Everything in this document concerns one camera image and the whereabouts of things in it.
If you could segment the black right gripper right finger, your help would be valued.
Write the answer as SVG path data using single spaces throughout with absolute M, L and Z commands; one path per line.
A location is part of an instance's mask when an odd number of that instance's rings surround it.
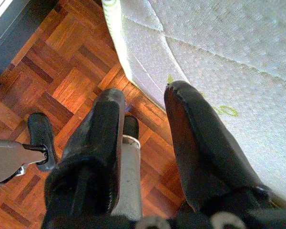
M 269 188 L 211 105 L 190 84 L 167 85 L 164 102 L 181 185 L 200 212 L 270 208 Z

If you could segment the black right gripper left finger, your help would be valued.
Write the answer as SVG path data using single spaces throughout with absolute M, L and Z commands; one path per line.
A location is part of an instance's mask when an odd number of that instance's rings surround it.
M 124 109 L 118 89 L 107 89 L 94 100 L 46 179 L 45 222 L 112 212 L 119 195 Z

